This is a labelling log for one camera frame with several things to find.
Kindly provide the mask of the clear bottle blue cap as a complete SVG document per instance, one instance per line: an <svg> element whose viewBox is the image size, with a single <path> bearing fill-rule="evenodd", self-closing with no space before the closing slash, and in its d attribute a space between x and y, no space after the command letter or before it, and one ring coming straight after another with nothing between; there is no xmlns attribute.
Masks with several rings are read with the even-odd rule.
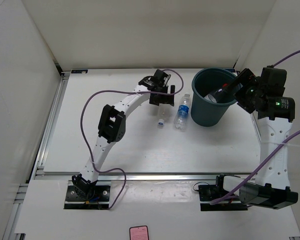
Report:
<svg viewBox="0 0 300 240"><path fill-rule="evenodd" d="M157 127L162 129L165 123L170 119L173 107L170 104L161 104L158 108Z"/></svg>

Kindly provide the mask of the clear bottle blue label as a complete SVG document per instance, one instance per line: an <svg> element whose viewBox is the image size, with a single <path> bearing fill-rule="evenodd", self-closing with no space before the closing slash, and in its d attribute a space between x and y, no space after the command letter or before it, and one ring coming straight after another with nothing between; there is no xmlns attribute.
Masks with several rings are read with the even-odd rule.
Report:
<svg viewBox="0 0 300 240"><path fill-rule="evenodd" d="M185 129L188 120L189 111L190 111L190 106L191 106L191 95L189 93L185 93L180 99L176 116L173 122L174 127L177 130L183 131Z"/></svg>

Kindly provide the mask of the clear bottle black label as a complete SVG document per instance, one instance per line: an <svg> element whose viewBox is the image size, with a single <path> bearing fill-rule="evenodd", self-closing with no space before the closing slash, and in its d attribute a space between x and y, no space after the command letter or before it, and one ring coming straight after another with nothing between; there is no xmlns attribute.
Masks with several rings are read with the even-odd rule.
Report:
<svg viewBox="0 0 300 240"><path fill-rule="evenodd" d="M226 86L215 89L208 93L204 98L212 103L224 103L228 97L228 92L226 91Z"/></svg>

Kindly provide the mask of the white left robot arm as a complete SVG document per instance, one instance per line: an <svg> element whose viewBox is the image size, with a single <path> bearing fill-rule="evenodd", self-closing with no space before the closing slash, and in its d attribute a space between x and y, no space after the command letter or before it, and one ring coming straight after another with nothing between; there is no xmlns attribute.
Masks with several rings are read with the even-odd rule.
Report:
<svg viewBox="0 0 300 240"><path fill-rule="evenodd" d="M76 194L84 201L92 201L97 197L96 184L110 150L124 137L128 116L143 102L152 105L174 104L175 86L168 86L171 75L167 70L157 69L153 75L141 79L132 91L100 90L93 93L85 102L80 115L80 131L89 151L88 162L78 175L71 178ZM97 126L97 138L91 147L84 132L84 115L90 101L103 93L123 94L125 97L116 104L106 104L102 108Z"/></svg>

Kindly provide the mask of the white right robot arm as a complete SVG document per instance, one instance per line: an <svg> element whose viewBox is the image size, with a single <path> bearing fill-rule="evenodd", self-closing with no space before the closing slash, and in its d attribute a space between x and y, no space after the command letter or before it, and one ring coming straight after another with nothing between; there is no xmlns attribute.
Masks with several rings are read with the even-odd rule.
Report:
<svg viewBox="0 0 300 240"><path fill-rule="evenodd" d="M210 205L238 197L247 206L279 210L298 201L291 191L288 177L288 147L290 130L295 119L296 103L285 97L287 71L272 66L262 69L260 76L245 68L222 91L233 94L237 104L249 114L257 112L260 133L260 161L245 179L220 175L215 186L217 199Z"/></svg>

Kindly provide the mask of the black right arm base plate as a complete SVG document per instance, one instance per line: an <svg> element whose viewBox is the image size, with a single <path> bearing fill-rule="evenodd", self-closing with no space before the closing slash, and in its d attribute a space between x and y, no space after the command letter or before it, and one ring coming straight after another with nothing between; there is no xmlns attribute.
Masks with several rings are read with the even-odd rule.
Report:
<svg viewBox="0 0 300 240"><path fill-rule="evenodd" d="M228 193L227 191L219 190L215 184L199 181L193 185L192 190L199 195L201 212L234 212L248 210L248 207L242 204L236 195L215 205L210 205L212 200L221 198Z"/></svg>

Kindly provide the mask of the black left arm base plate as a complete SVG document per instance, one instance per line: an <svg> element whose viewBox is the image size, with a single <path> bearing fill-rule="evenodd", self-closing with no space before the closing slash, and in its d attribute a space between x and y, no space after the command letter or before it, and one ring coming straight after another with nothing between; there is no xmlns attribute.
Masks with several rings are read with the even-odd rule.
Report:
<svg viewBox="0 0 300 240"><path fill-rule="evenodd" d="M63 208L65 210L107 210L111 184L97 184L87 197L81 196L72 183L68 183Z"/></svg>

